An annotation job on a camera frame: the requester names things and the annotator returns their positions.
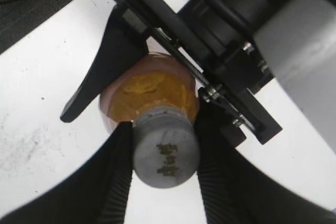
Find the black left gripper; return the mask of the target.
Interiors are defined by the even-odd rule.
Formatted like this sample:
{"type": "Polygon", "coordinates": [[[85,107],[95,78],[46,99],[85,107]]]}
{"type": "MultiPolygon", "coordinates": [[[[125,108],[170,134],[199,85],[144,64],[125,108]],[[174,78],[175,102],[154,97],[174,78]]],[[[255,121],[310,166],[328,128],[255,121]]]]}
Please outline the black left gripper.
{"type": "Polygon", "coordinates": [[[130,11],[139,25],[173,55],[203,85],[198,89],[198,119],[207,119],[233,148],[246,140],[239,124],[246,126],[261,144],[282,128],[223,63],[224,49],[215,49],[207,28],[191,13],[181,16],[164,0],[116,0],[130,11]]]}

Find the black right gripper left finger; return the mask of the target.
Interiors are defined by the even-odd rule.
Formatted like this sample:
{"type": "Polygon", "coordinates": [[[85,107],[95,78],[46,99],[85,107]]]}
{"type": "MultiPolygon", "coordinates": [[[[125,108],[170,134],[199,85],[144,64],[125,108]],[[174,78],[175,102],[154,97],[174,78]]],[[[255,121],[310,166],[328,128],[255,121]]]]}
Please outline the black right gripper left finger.
{"type": "Polygon", "coordinates": [[[1,223],[124,223],[132,151],[132,124],[120,123],[78,170],[1,223]]]}

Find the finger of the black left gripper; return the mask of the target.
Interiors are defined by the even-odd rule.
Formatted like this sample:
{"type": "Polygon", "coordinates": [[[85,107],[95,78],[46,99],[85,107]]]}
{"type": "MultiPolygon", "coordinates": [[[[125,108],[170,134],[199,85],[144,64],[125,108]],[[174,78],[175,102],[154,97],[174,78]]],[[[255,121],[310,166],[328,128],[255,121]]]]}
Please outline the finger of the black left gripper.
{"type": "Polygon", "coordinates": [[[128,11],[125,5],[113,8],[94,61],[66,103],[60,115],[61,121],[75,120],[109,84],[148,54],[145,37],[124,19],[128,11]]]}

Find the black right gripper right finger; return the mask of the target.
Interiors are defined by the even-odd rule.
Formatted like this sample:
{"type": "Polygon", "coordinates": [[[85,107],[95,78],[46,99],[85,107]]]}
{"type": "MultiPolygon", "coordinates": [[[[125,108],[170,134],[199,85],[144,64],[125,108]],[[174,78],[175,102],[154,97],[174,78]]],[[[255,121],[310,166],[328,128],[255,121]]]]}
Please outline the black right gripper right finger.
{"type": "Polygon", "coordinates": [[[245,159],[207,119],[194,124],[207,223],[335,223],[335,214],[280,185],[245,159]]]}

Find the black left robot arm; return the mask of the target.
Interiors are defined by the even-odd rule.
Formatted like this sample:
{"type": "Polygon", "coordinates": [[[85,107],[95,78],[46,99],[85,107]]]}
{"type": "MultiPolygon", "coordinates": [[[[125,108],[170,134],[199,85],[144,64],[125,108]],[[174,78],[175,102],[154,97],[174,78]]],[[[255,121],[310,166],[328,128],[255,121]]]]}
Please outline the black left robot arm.
{"type": "Polygon", "coordinates": [[[96,98],[107,115],[122,112],[107,96],[126,76],[150,73],[141,92],[161,82],[161,75],[193,78],[224,137],[238,146],[245,140],[239,123],[252,128],[260,143],[281,131],[253,97],[273,77],[262,70],[262,56],[252,33],[288,0],[189,0],[178,12],[164,0],[115,0],[96,57],[81,85],[65,105],[61,120],[76,119],[96,98]]]}

